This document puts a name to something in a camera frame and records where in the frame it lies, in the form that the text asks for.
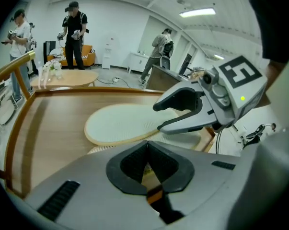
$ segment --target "black jeans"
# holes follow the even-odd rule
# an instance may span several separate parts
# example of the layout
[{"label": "black jeans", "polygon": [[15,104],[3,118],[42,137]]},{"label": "black jeans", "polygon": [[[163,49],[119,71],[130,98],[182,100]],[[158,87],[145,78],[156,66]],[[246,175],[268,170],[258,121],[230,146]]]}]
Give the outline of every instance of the black jeans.
[{"label": "black jeans", "polygon": [[75,56],[75,61],[79,70],[85,70],[83,67],[83,61],[81,58],[81,49],[82,49],[82,41],[74,40],[74,39],[67,39],[66,41],[66,58],[68,63],[69,69],[74,69],[73,66],[73,53]]}]

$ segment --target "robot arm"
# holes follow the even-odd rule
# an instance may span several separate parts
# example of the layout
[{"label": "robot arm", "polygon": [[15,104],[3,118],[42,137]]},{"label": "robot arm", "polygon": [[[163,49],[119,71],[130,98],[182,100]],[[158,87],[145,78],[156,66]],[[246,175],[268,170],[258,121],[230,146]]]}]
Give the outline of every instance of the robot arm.
[{"label": "robot arm", "polygon": [[198,80],[183,81],[167,90],[155,111],[173,108],[189,113],[164,122],[163,133],[177,134],[211,126],[216,132],[230,127],[261,99],[267,78],[245,57],[220,61]]}]

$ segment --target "round table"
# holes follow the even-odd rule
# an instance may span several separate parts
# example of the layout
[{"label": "round table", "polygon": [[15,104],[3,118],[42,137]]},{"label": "round table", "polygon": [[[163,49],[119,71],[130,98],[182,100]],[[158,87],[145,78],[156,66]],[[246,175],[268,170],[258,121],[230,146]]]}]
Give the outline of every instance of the round table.
[{"label": "round table", "polygon": [[[87,70],[62,70],[62,77],[57,79],[56,76],[52,77],[51,81],[46,82],[46,88],[59,88],[59,87],[86,87],[90,83],[95,86],[94,81],[98,78],[98,73]],[[44,81],[40,82],[40,88],[43,89]],[[30,85],[38,90],[39,78],[35,78]]]}]

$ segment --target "black cap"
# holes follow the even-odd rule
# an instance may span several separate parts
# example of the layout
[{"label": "black cap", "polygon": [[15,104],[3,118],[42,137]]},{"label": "black cap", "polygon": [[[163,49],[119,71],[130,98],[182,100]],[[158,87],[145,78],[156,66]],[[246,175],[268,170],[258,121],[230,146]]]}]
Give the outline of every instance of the black cap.
[{"label": "black cap", "polygon": [[19,9],[19,10],[17,10],[17,11],[14,13],[13,20],[15,20],[16,17],[19,17],[21,14],[22,14],[23,16],[25,16],[25,10],[24,10],[24,9]]},{"label": "black cap", "polygon": [[77,8],[77,7],[78,7],[78,2],[76,2],[76,1],[70,2],[69,6],[67,8],[65,8],[64,12],[72,11],[73,8]]},{"label": "black cap", "polygon": [[171,34],[171,33],[172,33],[172,30],[171,30],[170,28],[166,28],[166,29],[164,29],[163,32],[167,32],[167,33]]}]

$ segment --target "black rubber pad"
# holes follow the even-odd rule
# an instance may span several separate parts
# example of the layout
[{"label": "black rubber pad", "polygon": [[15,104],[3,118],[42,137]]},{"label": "black rubber pad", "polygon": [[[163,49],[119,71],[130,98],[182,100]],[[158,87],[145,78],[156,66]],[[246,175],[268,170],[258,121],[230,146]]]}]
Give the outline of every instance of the black rubber pad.
[{"label": "black rubber pad", "polygon": [[66,181],[39,209],[38,212],[51,221],[56,220],[63,208],[80,186],[78,182]]},{"label": "black rubber pad", "polygon": [[231,170],[231,171],[232,171],[232,170],[235,168],[235,166],[236,166],[235,164],[226,163],[226,162],[222,162],[222,161],[213,161],[211,164],[214,165],[214,166],[223,168],[223,169]]},{"label": "black rubber pad", "polygon": [[187,158],[146,140],[112,157],[107,163],[106,174],[123,193],[146,195],[147,188],[141,182],[147,163],[165,193],[183,191],[194,175],[193,164]]}]

